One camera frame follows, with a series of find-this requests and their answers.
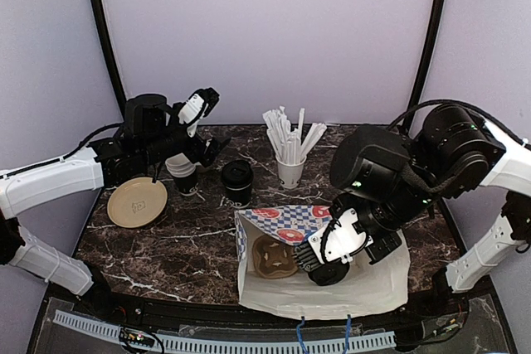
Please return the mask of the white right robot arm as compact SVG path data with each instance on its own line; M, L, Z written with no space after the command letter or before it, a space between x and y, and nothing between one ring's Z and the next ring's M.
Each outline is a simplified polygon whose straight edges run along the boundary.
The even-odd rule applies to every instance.
M397 232L441 199L482 187L506 190L490 230L463 256L436 274L423 308L442 315L455 295L470 291L510 250L530 246L530 146L491 114L455 99L423 103L427 115L410 137L404 115L387 127L364 124L336 149L330 182L341 191L332 213L354 211L358 232L372 243L372 262L394 251Z

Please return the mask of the brown pulp cup carrier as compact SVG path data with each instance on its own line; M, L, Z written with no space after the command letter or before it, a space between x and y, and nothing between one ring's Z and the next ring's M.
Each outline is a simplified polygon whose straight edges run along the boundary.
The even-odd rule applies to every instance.
M252 246L255 272L263 279L288 278L298 271L293 247L269 235L261 235Z

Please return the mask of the checkered paper bag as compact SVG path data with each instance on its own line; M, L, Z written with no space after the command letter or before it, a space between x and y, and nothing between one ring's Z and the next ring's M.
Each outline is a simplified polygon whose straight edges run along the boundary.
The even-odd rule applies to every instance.
M387 313L407 303L410 256L404 243L370 265L364 250L373 240L357 232L354 210L335 219L325 206L288 205L234 213L241 306L300 320L351 320ZM252 246L261 235L293 247L298 271L288 278L263 279L254 270ZM345 278L318 286L308 273L323 264L350 263Z

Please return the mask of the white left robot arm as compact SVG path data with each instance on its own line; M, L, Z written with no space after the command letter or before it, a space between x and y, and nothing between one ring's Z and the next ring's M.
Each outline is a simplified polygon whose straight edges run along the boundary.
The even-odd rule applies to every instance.
M57 284L84 298L100 318L111 317L117 300L101 272L38 239L18 216L77 192L118 186L180 154L193 165L209 167L229 142L202 138L184 126L135 137L126 133L123 124L110 124L96 129L65 155L2 171L1 263Z

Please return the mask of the stack of paper cups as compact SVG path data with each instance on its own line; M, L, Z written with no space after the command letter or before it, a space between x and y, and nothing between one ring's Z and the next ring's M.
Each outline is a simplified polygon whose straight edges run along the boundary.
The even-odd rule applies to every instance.
M184 154L175 155L165 161L165 166L182 196L192 196L197 192L197 168Z

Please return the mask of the black coffee cup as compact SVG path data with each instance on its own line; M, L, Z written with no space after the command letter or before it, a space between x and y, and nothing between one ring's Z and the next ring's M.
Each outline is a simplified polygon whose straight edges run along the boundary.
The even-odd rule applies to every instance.
M226 198L237 209L245 208L251 202L254 172L246 160L227 163L221 174Z
M323 264L308 273L309 279L318 286L330 286L341 282L350 270L350 263Z

